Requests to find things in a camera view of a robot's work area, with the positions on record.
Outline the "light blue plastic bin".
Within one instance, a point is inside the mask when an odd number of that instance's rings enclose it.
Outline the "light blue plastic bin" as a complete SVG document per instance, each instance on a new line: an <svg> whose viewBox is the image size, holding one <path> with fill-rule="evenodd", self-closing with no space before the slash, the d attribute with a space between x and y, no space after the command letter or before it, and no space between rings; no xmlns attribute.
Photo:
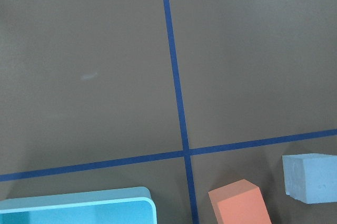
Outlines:
<svg viewBox="0 0 337 224"><path fill-rule="evenodd" d="M1 223L157 223L146 187L1 201Z"/></svg>

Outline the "orange foam block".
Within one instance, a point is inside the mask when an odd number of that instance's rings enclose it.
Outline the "orange foam block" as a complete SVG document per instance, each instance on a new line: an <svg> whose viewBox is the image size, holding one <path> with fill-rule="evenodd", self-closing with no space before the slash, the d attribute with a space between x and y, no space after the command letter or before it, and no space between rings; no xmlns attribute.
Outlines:
<svg viewBox="0 0 337 224"><path fill-rule="evenodd" d="M271 223L260 188L245 179L208 194L218 223Z"/></svg>

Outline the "light blue foam block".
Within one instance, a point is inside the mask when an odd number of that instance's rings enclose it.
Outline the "light blue foam block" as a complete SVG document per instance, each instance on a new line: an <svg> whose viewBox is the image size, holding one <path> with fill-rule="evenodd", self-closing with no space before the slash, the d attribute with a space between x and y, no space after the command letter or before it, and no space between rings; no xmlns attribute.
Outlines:
<svg viewBox="0 0 337 224"><path fill-rule="evenodd" d="M336 202L335 155L284 155L282 163L286 195L306 204Z"/></svg>

